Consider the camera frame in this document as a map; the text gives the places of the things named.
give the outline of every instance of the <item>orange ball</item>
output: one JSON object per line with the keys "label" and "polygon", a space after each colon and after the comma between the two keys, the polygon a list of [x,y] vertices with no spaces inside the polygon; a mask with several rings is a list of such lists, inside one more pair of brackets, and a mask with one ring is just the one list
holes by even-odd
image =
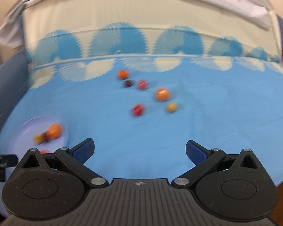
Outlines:
{"label": "orange ball", "polygon": [[47,150],[47,149],[42,149],[42,150],[40,151],[40,153],[41,153],[41,154],[48,154],[48,153],[50,153],[50,151]]}
{"label": "orange ball", "polygon": [[122,69],[118,72],[117,77],[121,80],[127,79],[129,77],[129,72],[125,69]]}
{"label": "orange ball", "polygon": [[155,94],[155,97],[158,101],[166,101],[170,98],[170,96],[171,96],[171,93],[166,88],[159,88]]}
{"label": "orange ball", "polygon": [[59,123],[54,123],[46,131],[46,137],[50,139],[57,139],[61,137],[62,132],[63,132],[62,125]]}

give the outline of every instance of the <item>red ball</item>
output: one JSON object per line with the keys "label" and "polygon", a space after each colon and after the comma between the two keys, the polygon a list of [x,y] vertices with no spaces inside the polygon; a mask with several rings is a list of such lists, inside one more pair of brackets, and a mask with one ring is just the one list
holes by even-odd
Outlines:
{"label": "red ball", "polygon": [[132,108],[132,115],[134,116],[141,116],[144,113],[144,106],[141,104],[138,105],[134,105],[134,107]]}
{"label": "red ball", "polygon": [[137,87],[139,88],[139,90],[146,90],[148,88],[148,82],[146,80],[140,80],[137,83]]}

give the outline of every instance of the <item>pink ball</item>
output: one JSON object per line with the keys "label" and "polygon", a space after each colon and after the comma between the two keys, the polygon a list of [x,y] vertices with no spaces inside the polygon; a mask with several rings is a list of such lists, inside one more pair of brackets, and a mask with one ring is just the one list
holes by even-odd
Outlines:
{"label": "pink ball", "polygon": [[140,80],[137,83],[137,87],[139,90],[146,90],[148,88],[148,82],[146,80]]}

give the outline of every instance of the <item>ball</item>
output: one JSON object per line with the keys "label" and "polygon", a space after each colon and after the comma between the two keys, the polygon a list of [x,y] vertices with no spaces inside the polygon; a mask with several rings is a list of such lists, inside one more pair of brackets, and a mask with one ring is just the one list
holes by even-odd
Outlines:
{"label": "ball", "polygon": [[145,107],[141,104],[134,105],[132,108],[132,115],[141,116],[144,113]]}
{"label": "ball", "polygon": [[148,88],[148,82],[146,80],[140,80],[137,83],[137,87],[139,90],[146,90]]}
{"label": "ball", "polygon": [[170,98],[170,96],[171,93],[166,88],[159,88],[155,93],[155,97],[158,101],[166,101]]}
{"label": "ball", "polygon": [[124,87],[132,87],[133,85],[134,83],[131,80],[124,81]]}
{"label": "ball", "polygon": [[44,133],[39,133],[39,134],[37,134],[33,137],[33,141],[34,141],[35,144],[44,143],[45,139],[46,139],[46,137],[45,137]]}
{"label": "ball", "polygon": [[48,154],[48,153],[50,153],[50,151],[47,150],[47,149],[42,149],[42,150],[40,151],[40,153],[41,153],[41,154]]}
{"label": "ball", "polygon": [[166,108],[166,109],[167,109],[168,112],[173,113],[173,112],[175,112],[175,111],[177,110],[177,104],[174,103],[174,102],[169,103],[169,104],[167,105],[167,108]]}
{"label": "ball", "polygon": [[59,123],[54,123],[46,131],[46,136],[49,139],[57,139],[57,138],[61,137],[62,132],[63,132],[62,125],[59,124]]}
{"label": "ball", "polygon": [[129,72],[125,69],[122,69],[120,70],[118,73],[117,73],[117,77],[120,79],[120,80],[125,80],[129,77]]}

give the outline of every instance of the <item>dark red ball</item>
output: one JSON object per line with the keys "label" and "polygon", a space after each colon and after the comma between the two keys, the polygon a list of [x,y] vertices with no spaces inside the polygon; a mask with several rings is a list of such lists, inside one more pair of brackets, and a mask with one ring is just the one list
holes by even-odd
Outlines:
{"label": "dark red ball", "polygon": [[140,80],[137,83],[137,87],[139,90],[146,90],[148,88],[148,82],[146,80]]}
{"label": "dark red ball", "polygon": [[132,108],[132,115],[141,116],[144,113],[145,107],[141,104],[134,105]]}
{"label": "dark red ball", "polygon": [[124,81],[124,87],[132,87],[133,85],[134,83],[131,80]]}

